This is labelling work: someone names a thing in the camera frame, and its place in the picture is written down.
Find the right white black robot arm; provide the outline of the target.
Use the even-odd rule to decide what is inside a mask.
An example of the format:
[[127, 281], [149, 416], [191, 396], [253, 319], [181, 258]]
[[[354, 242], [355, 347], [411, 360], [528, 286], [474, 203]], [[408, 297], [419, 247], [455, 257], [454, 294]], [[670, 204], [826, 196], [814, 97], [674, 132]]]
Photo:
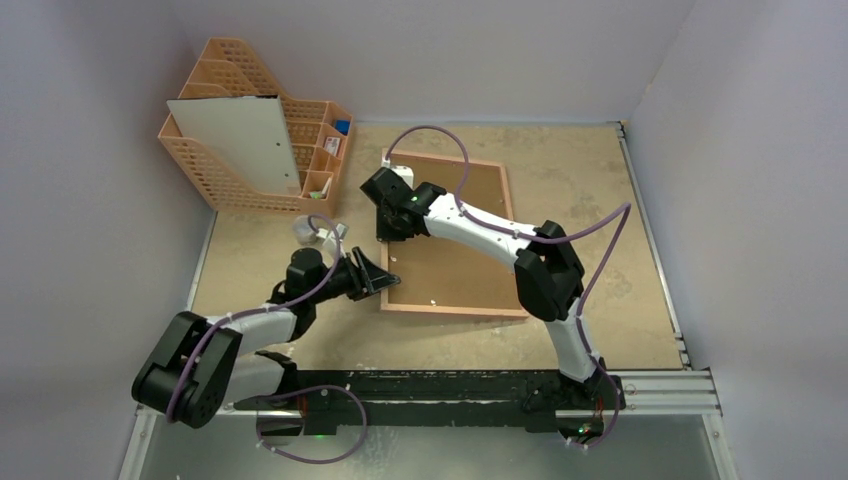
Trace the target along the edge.
[[573, 235], [557, 223], [540, 226], [499, 217], [465, 202], [461, 192], [423, 182], [411, 187], [393, 167], [380, 167], [360, 187], [375, 205], [386, 240], [426, 235], [479, 251], [509, 268], [522, 308], [543, 321], [557, 356], [564, 399], [576, 407], [624, 405], [619, 378], [608, 373], [593, 346], [584, 309], [600, 275], [585, 268], [572, 243], [618, 220], [620, 237], [631, 206], [624, 203], [599, 223]]

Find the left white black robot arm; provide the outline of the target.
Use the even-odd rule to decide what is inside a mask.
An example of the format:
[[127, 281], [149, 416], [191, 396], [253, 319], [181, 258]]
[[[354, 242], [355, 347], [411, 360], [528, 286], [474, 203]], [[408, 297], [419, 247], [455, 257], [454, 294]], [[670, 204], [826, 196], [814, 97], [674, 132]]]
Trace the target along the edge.
[[198, 429], [228, 404], [261, 397], [284, 409], [297, 399], [296, 365], [271, 345], [302, 337], [318, 304], [360, 301], [400, 284], [359, 248], [326, 265], [315, 248], [295, 251], [285, 277], [259, 307], [223, 316], [177, 313], [131, 387], [132, 398], [172, 423]]

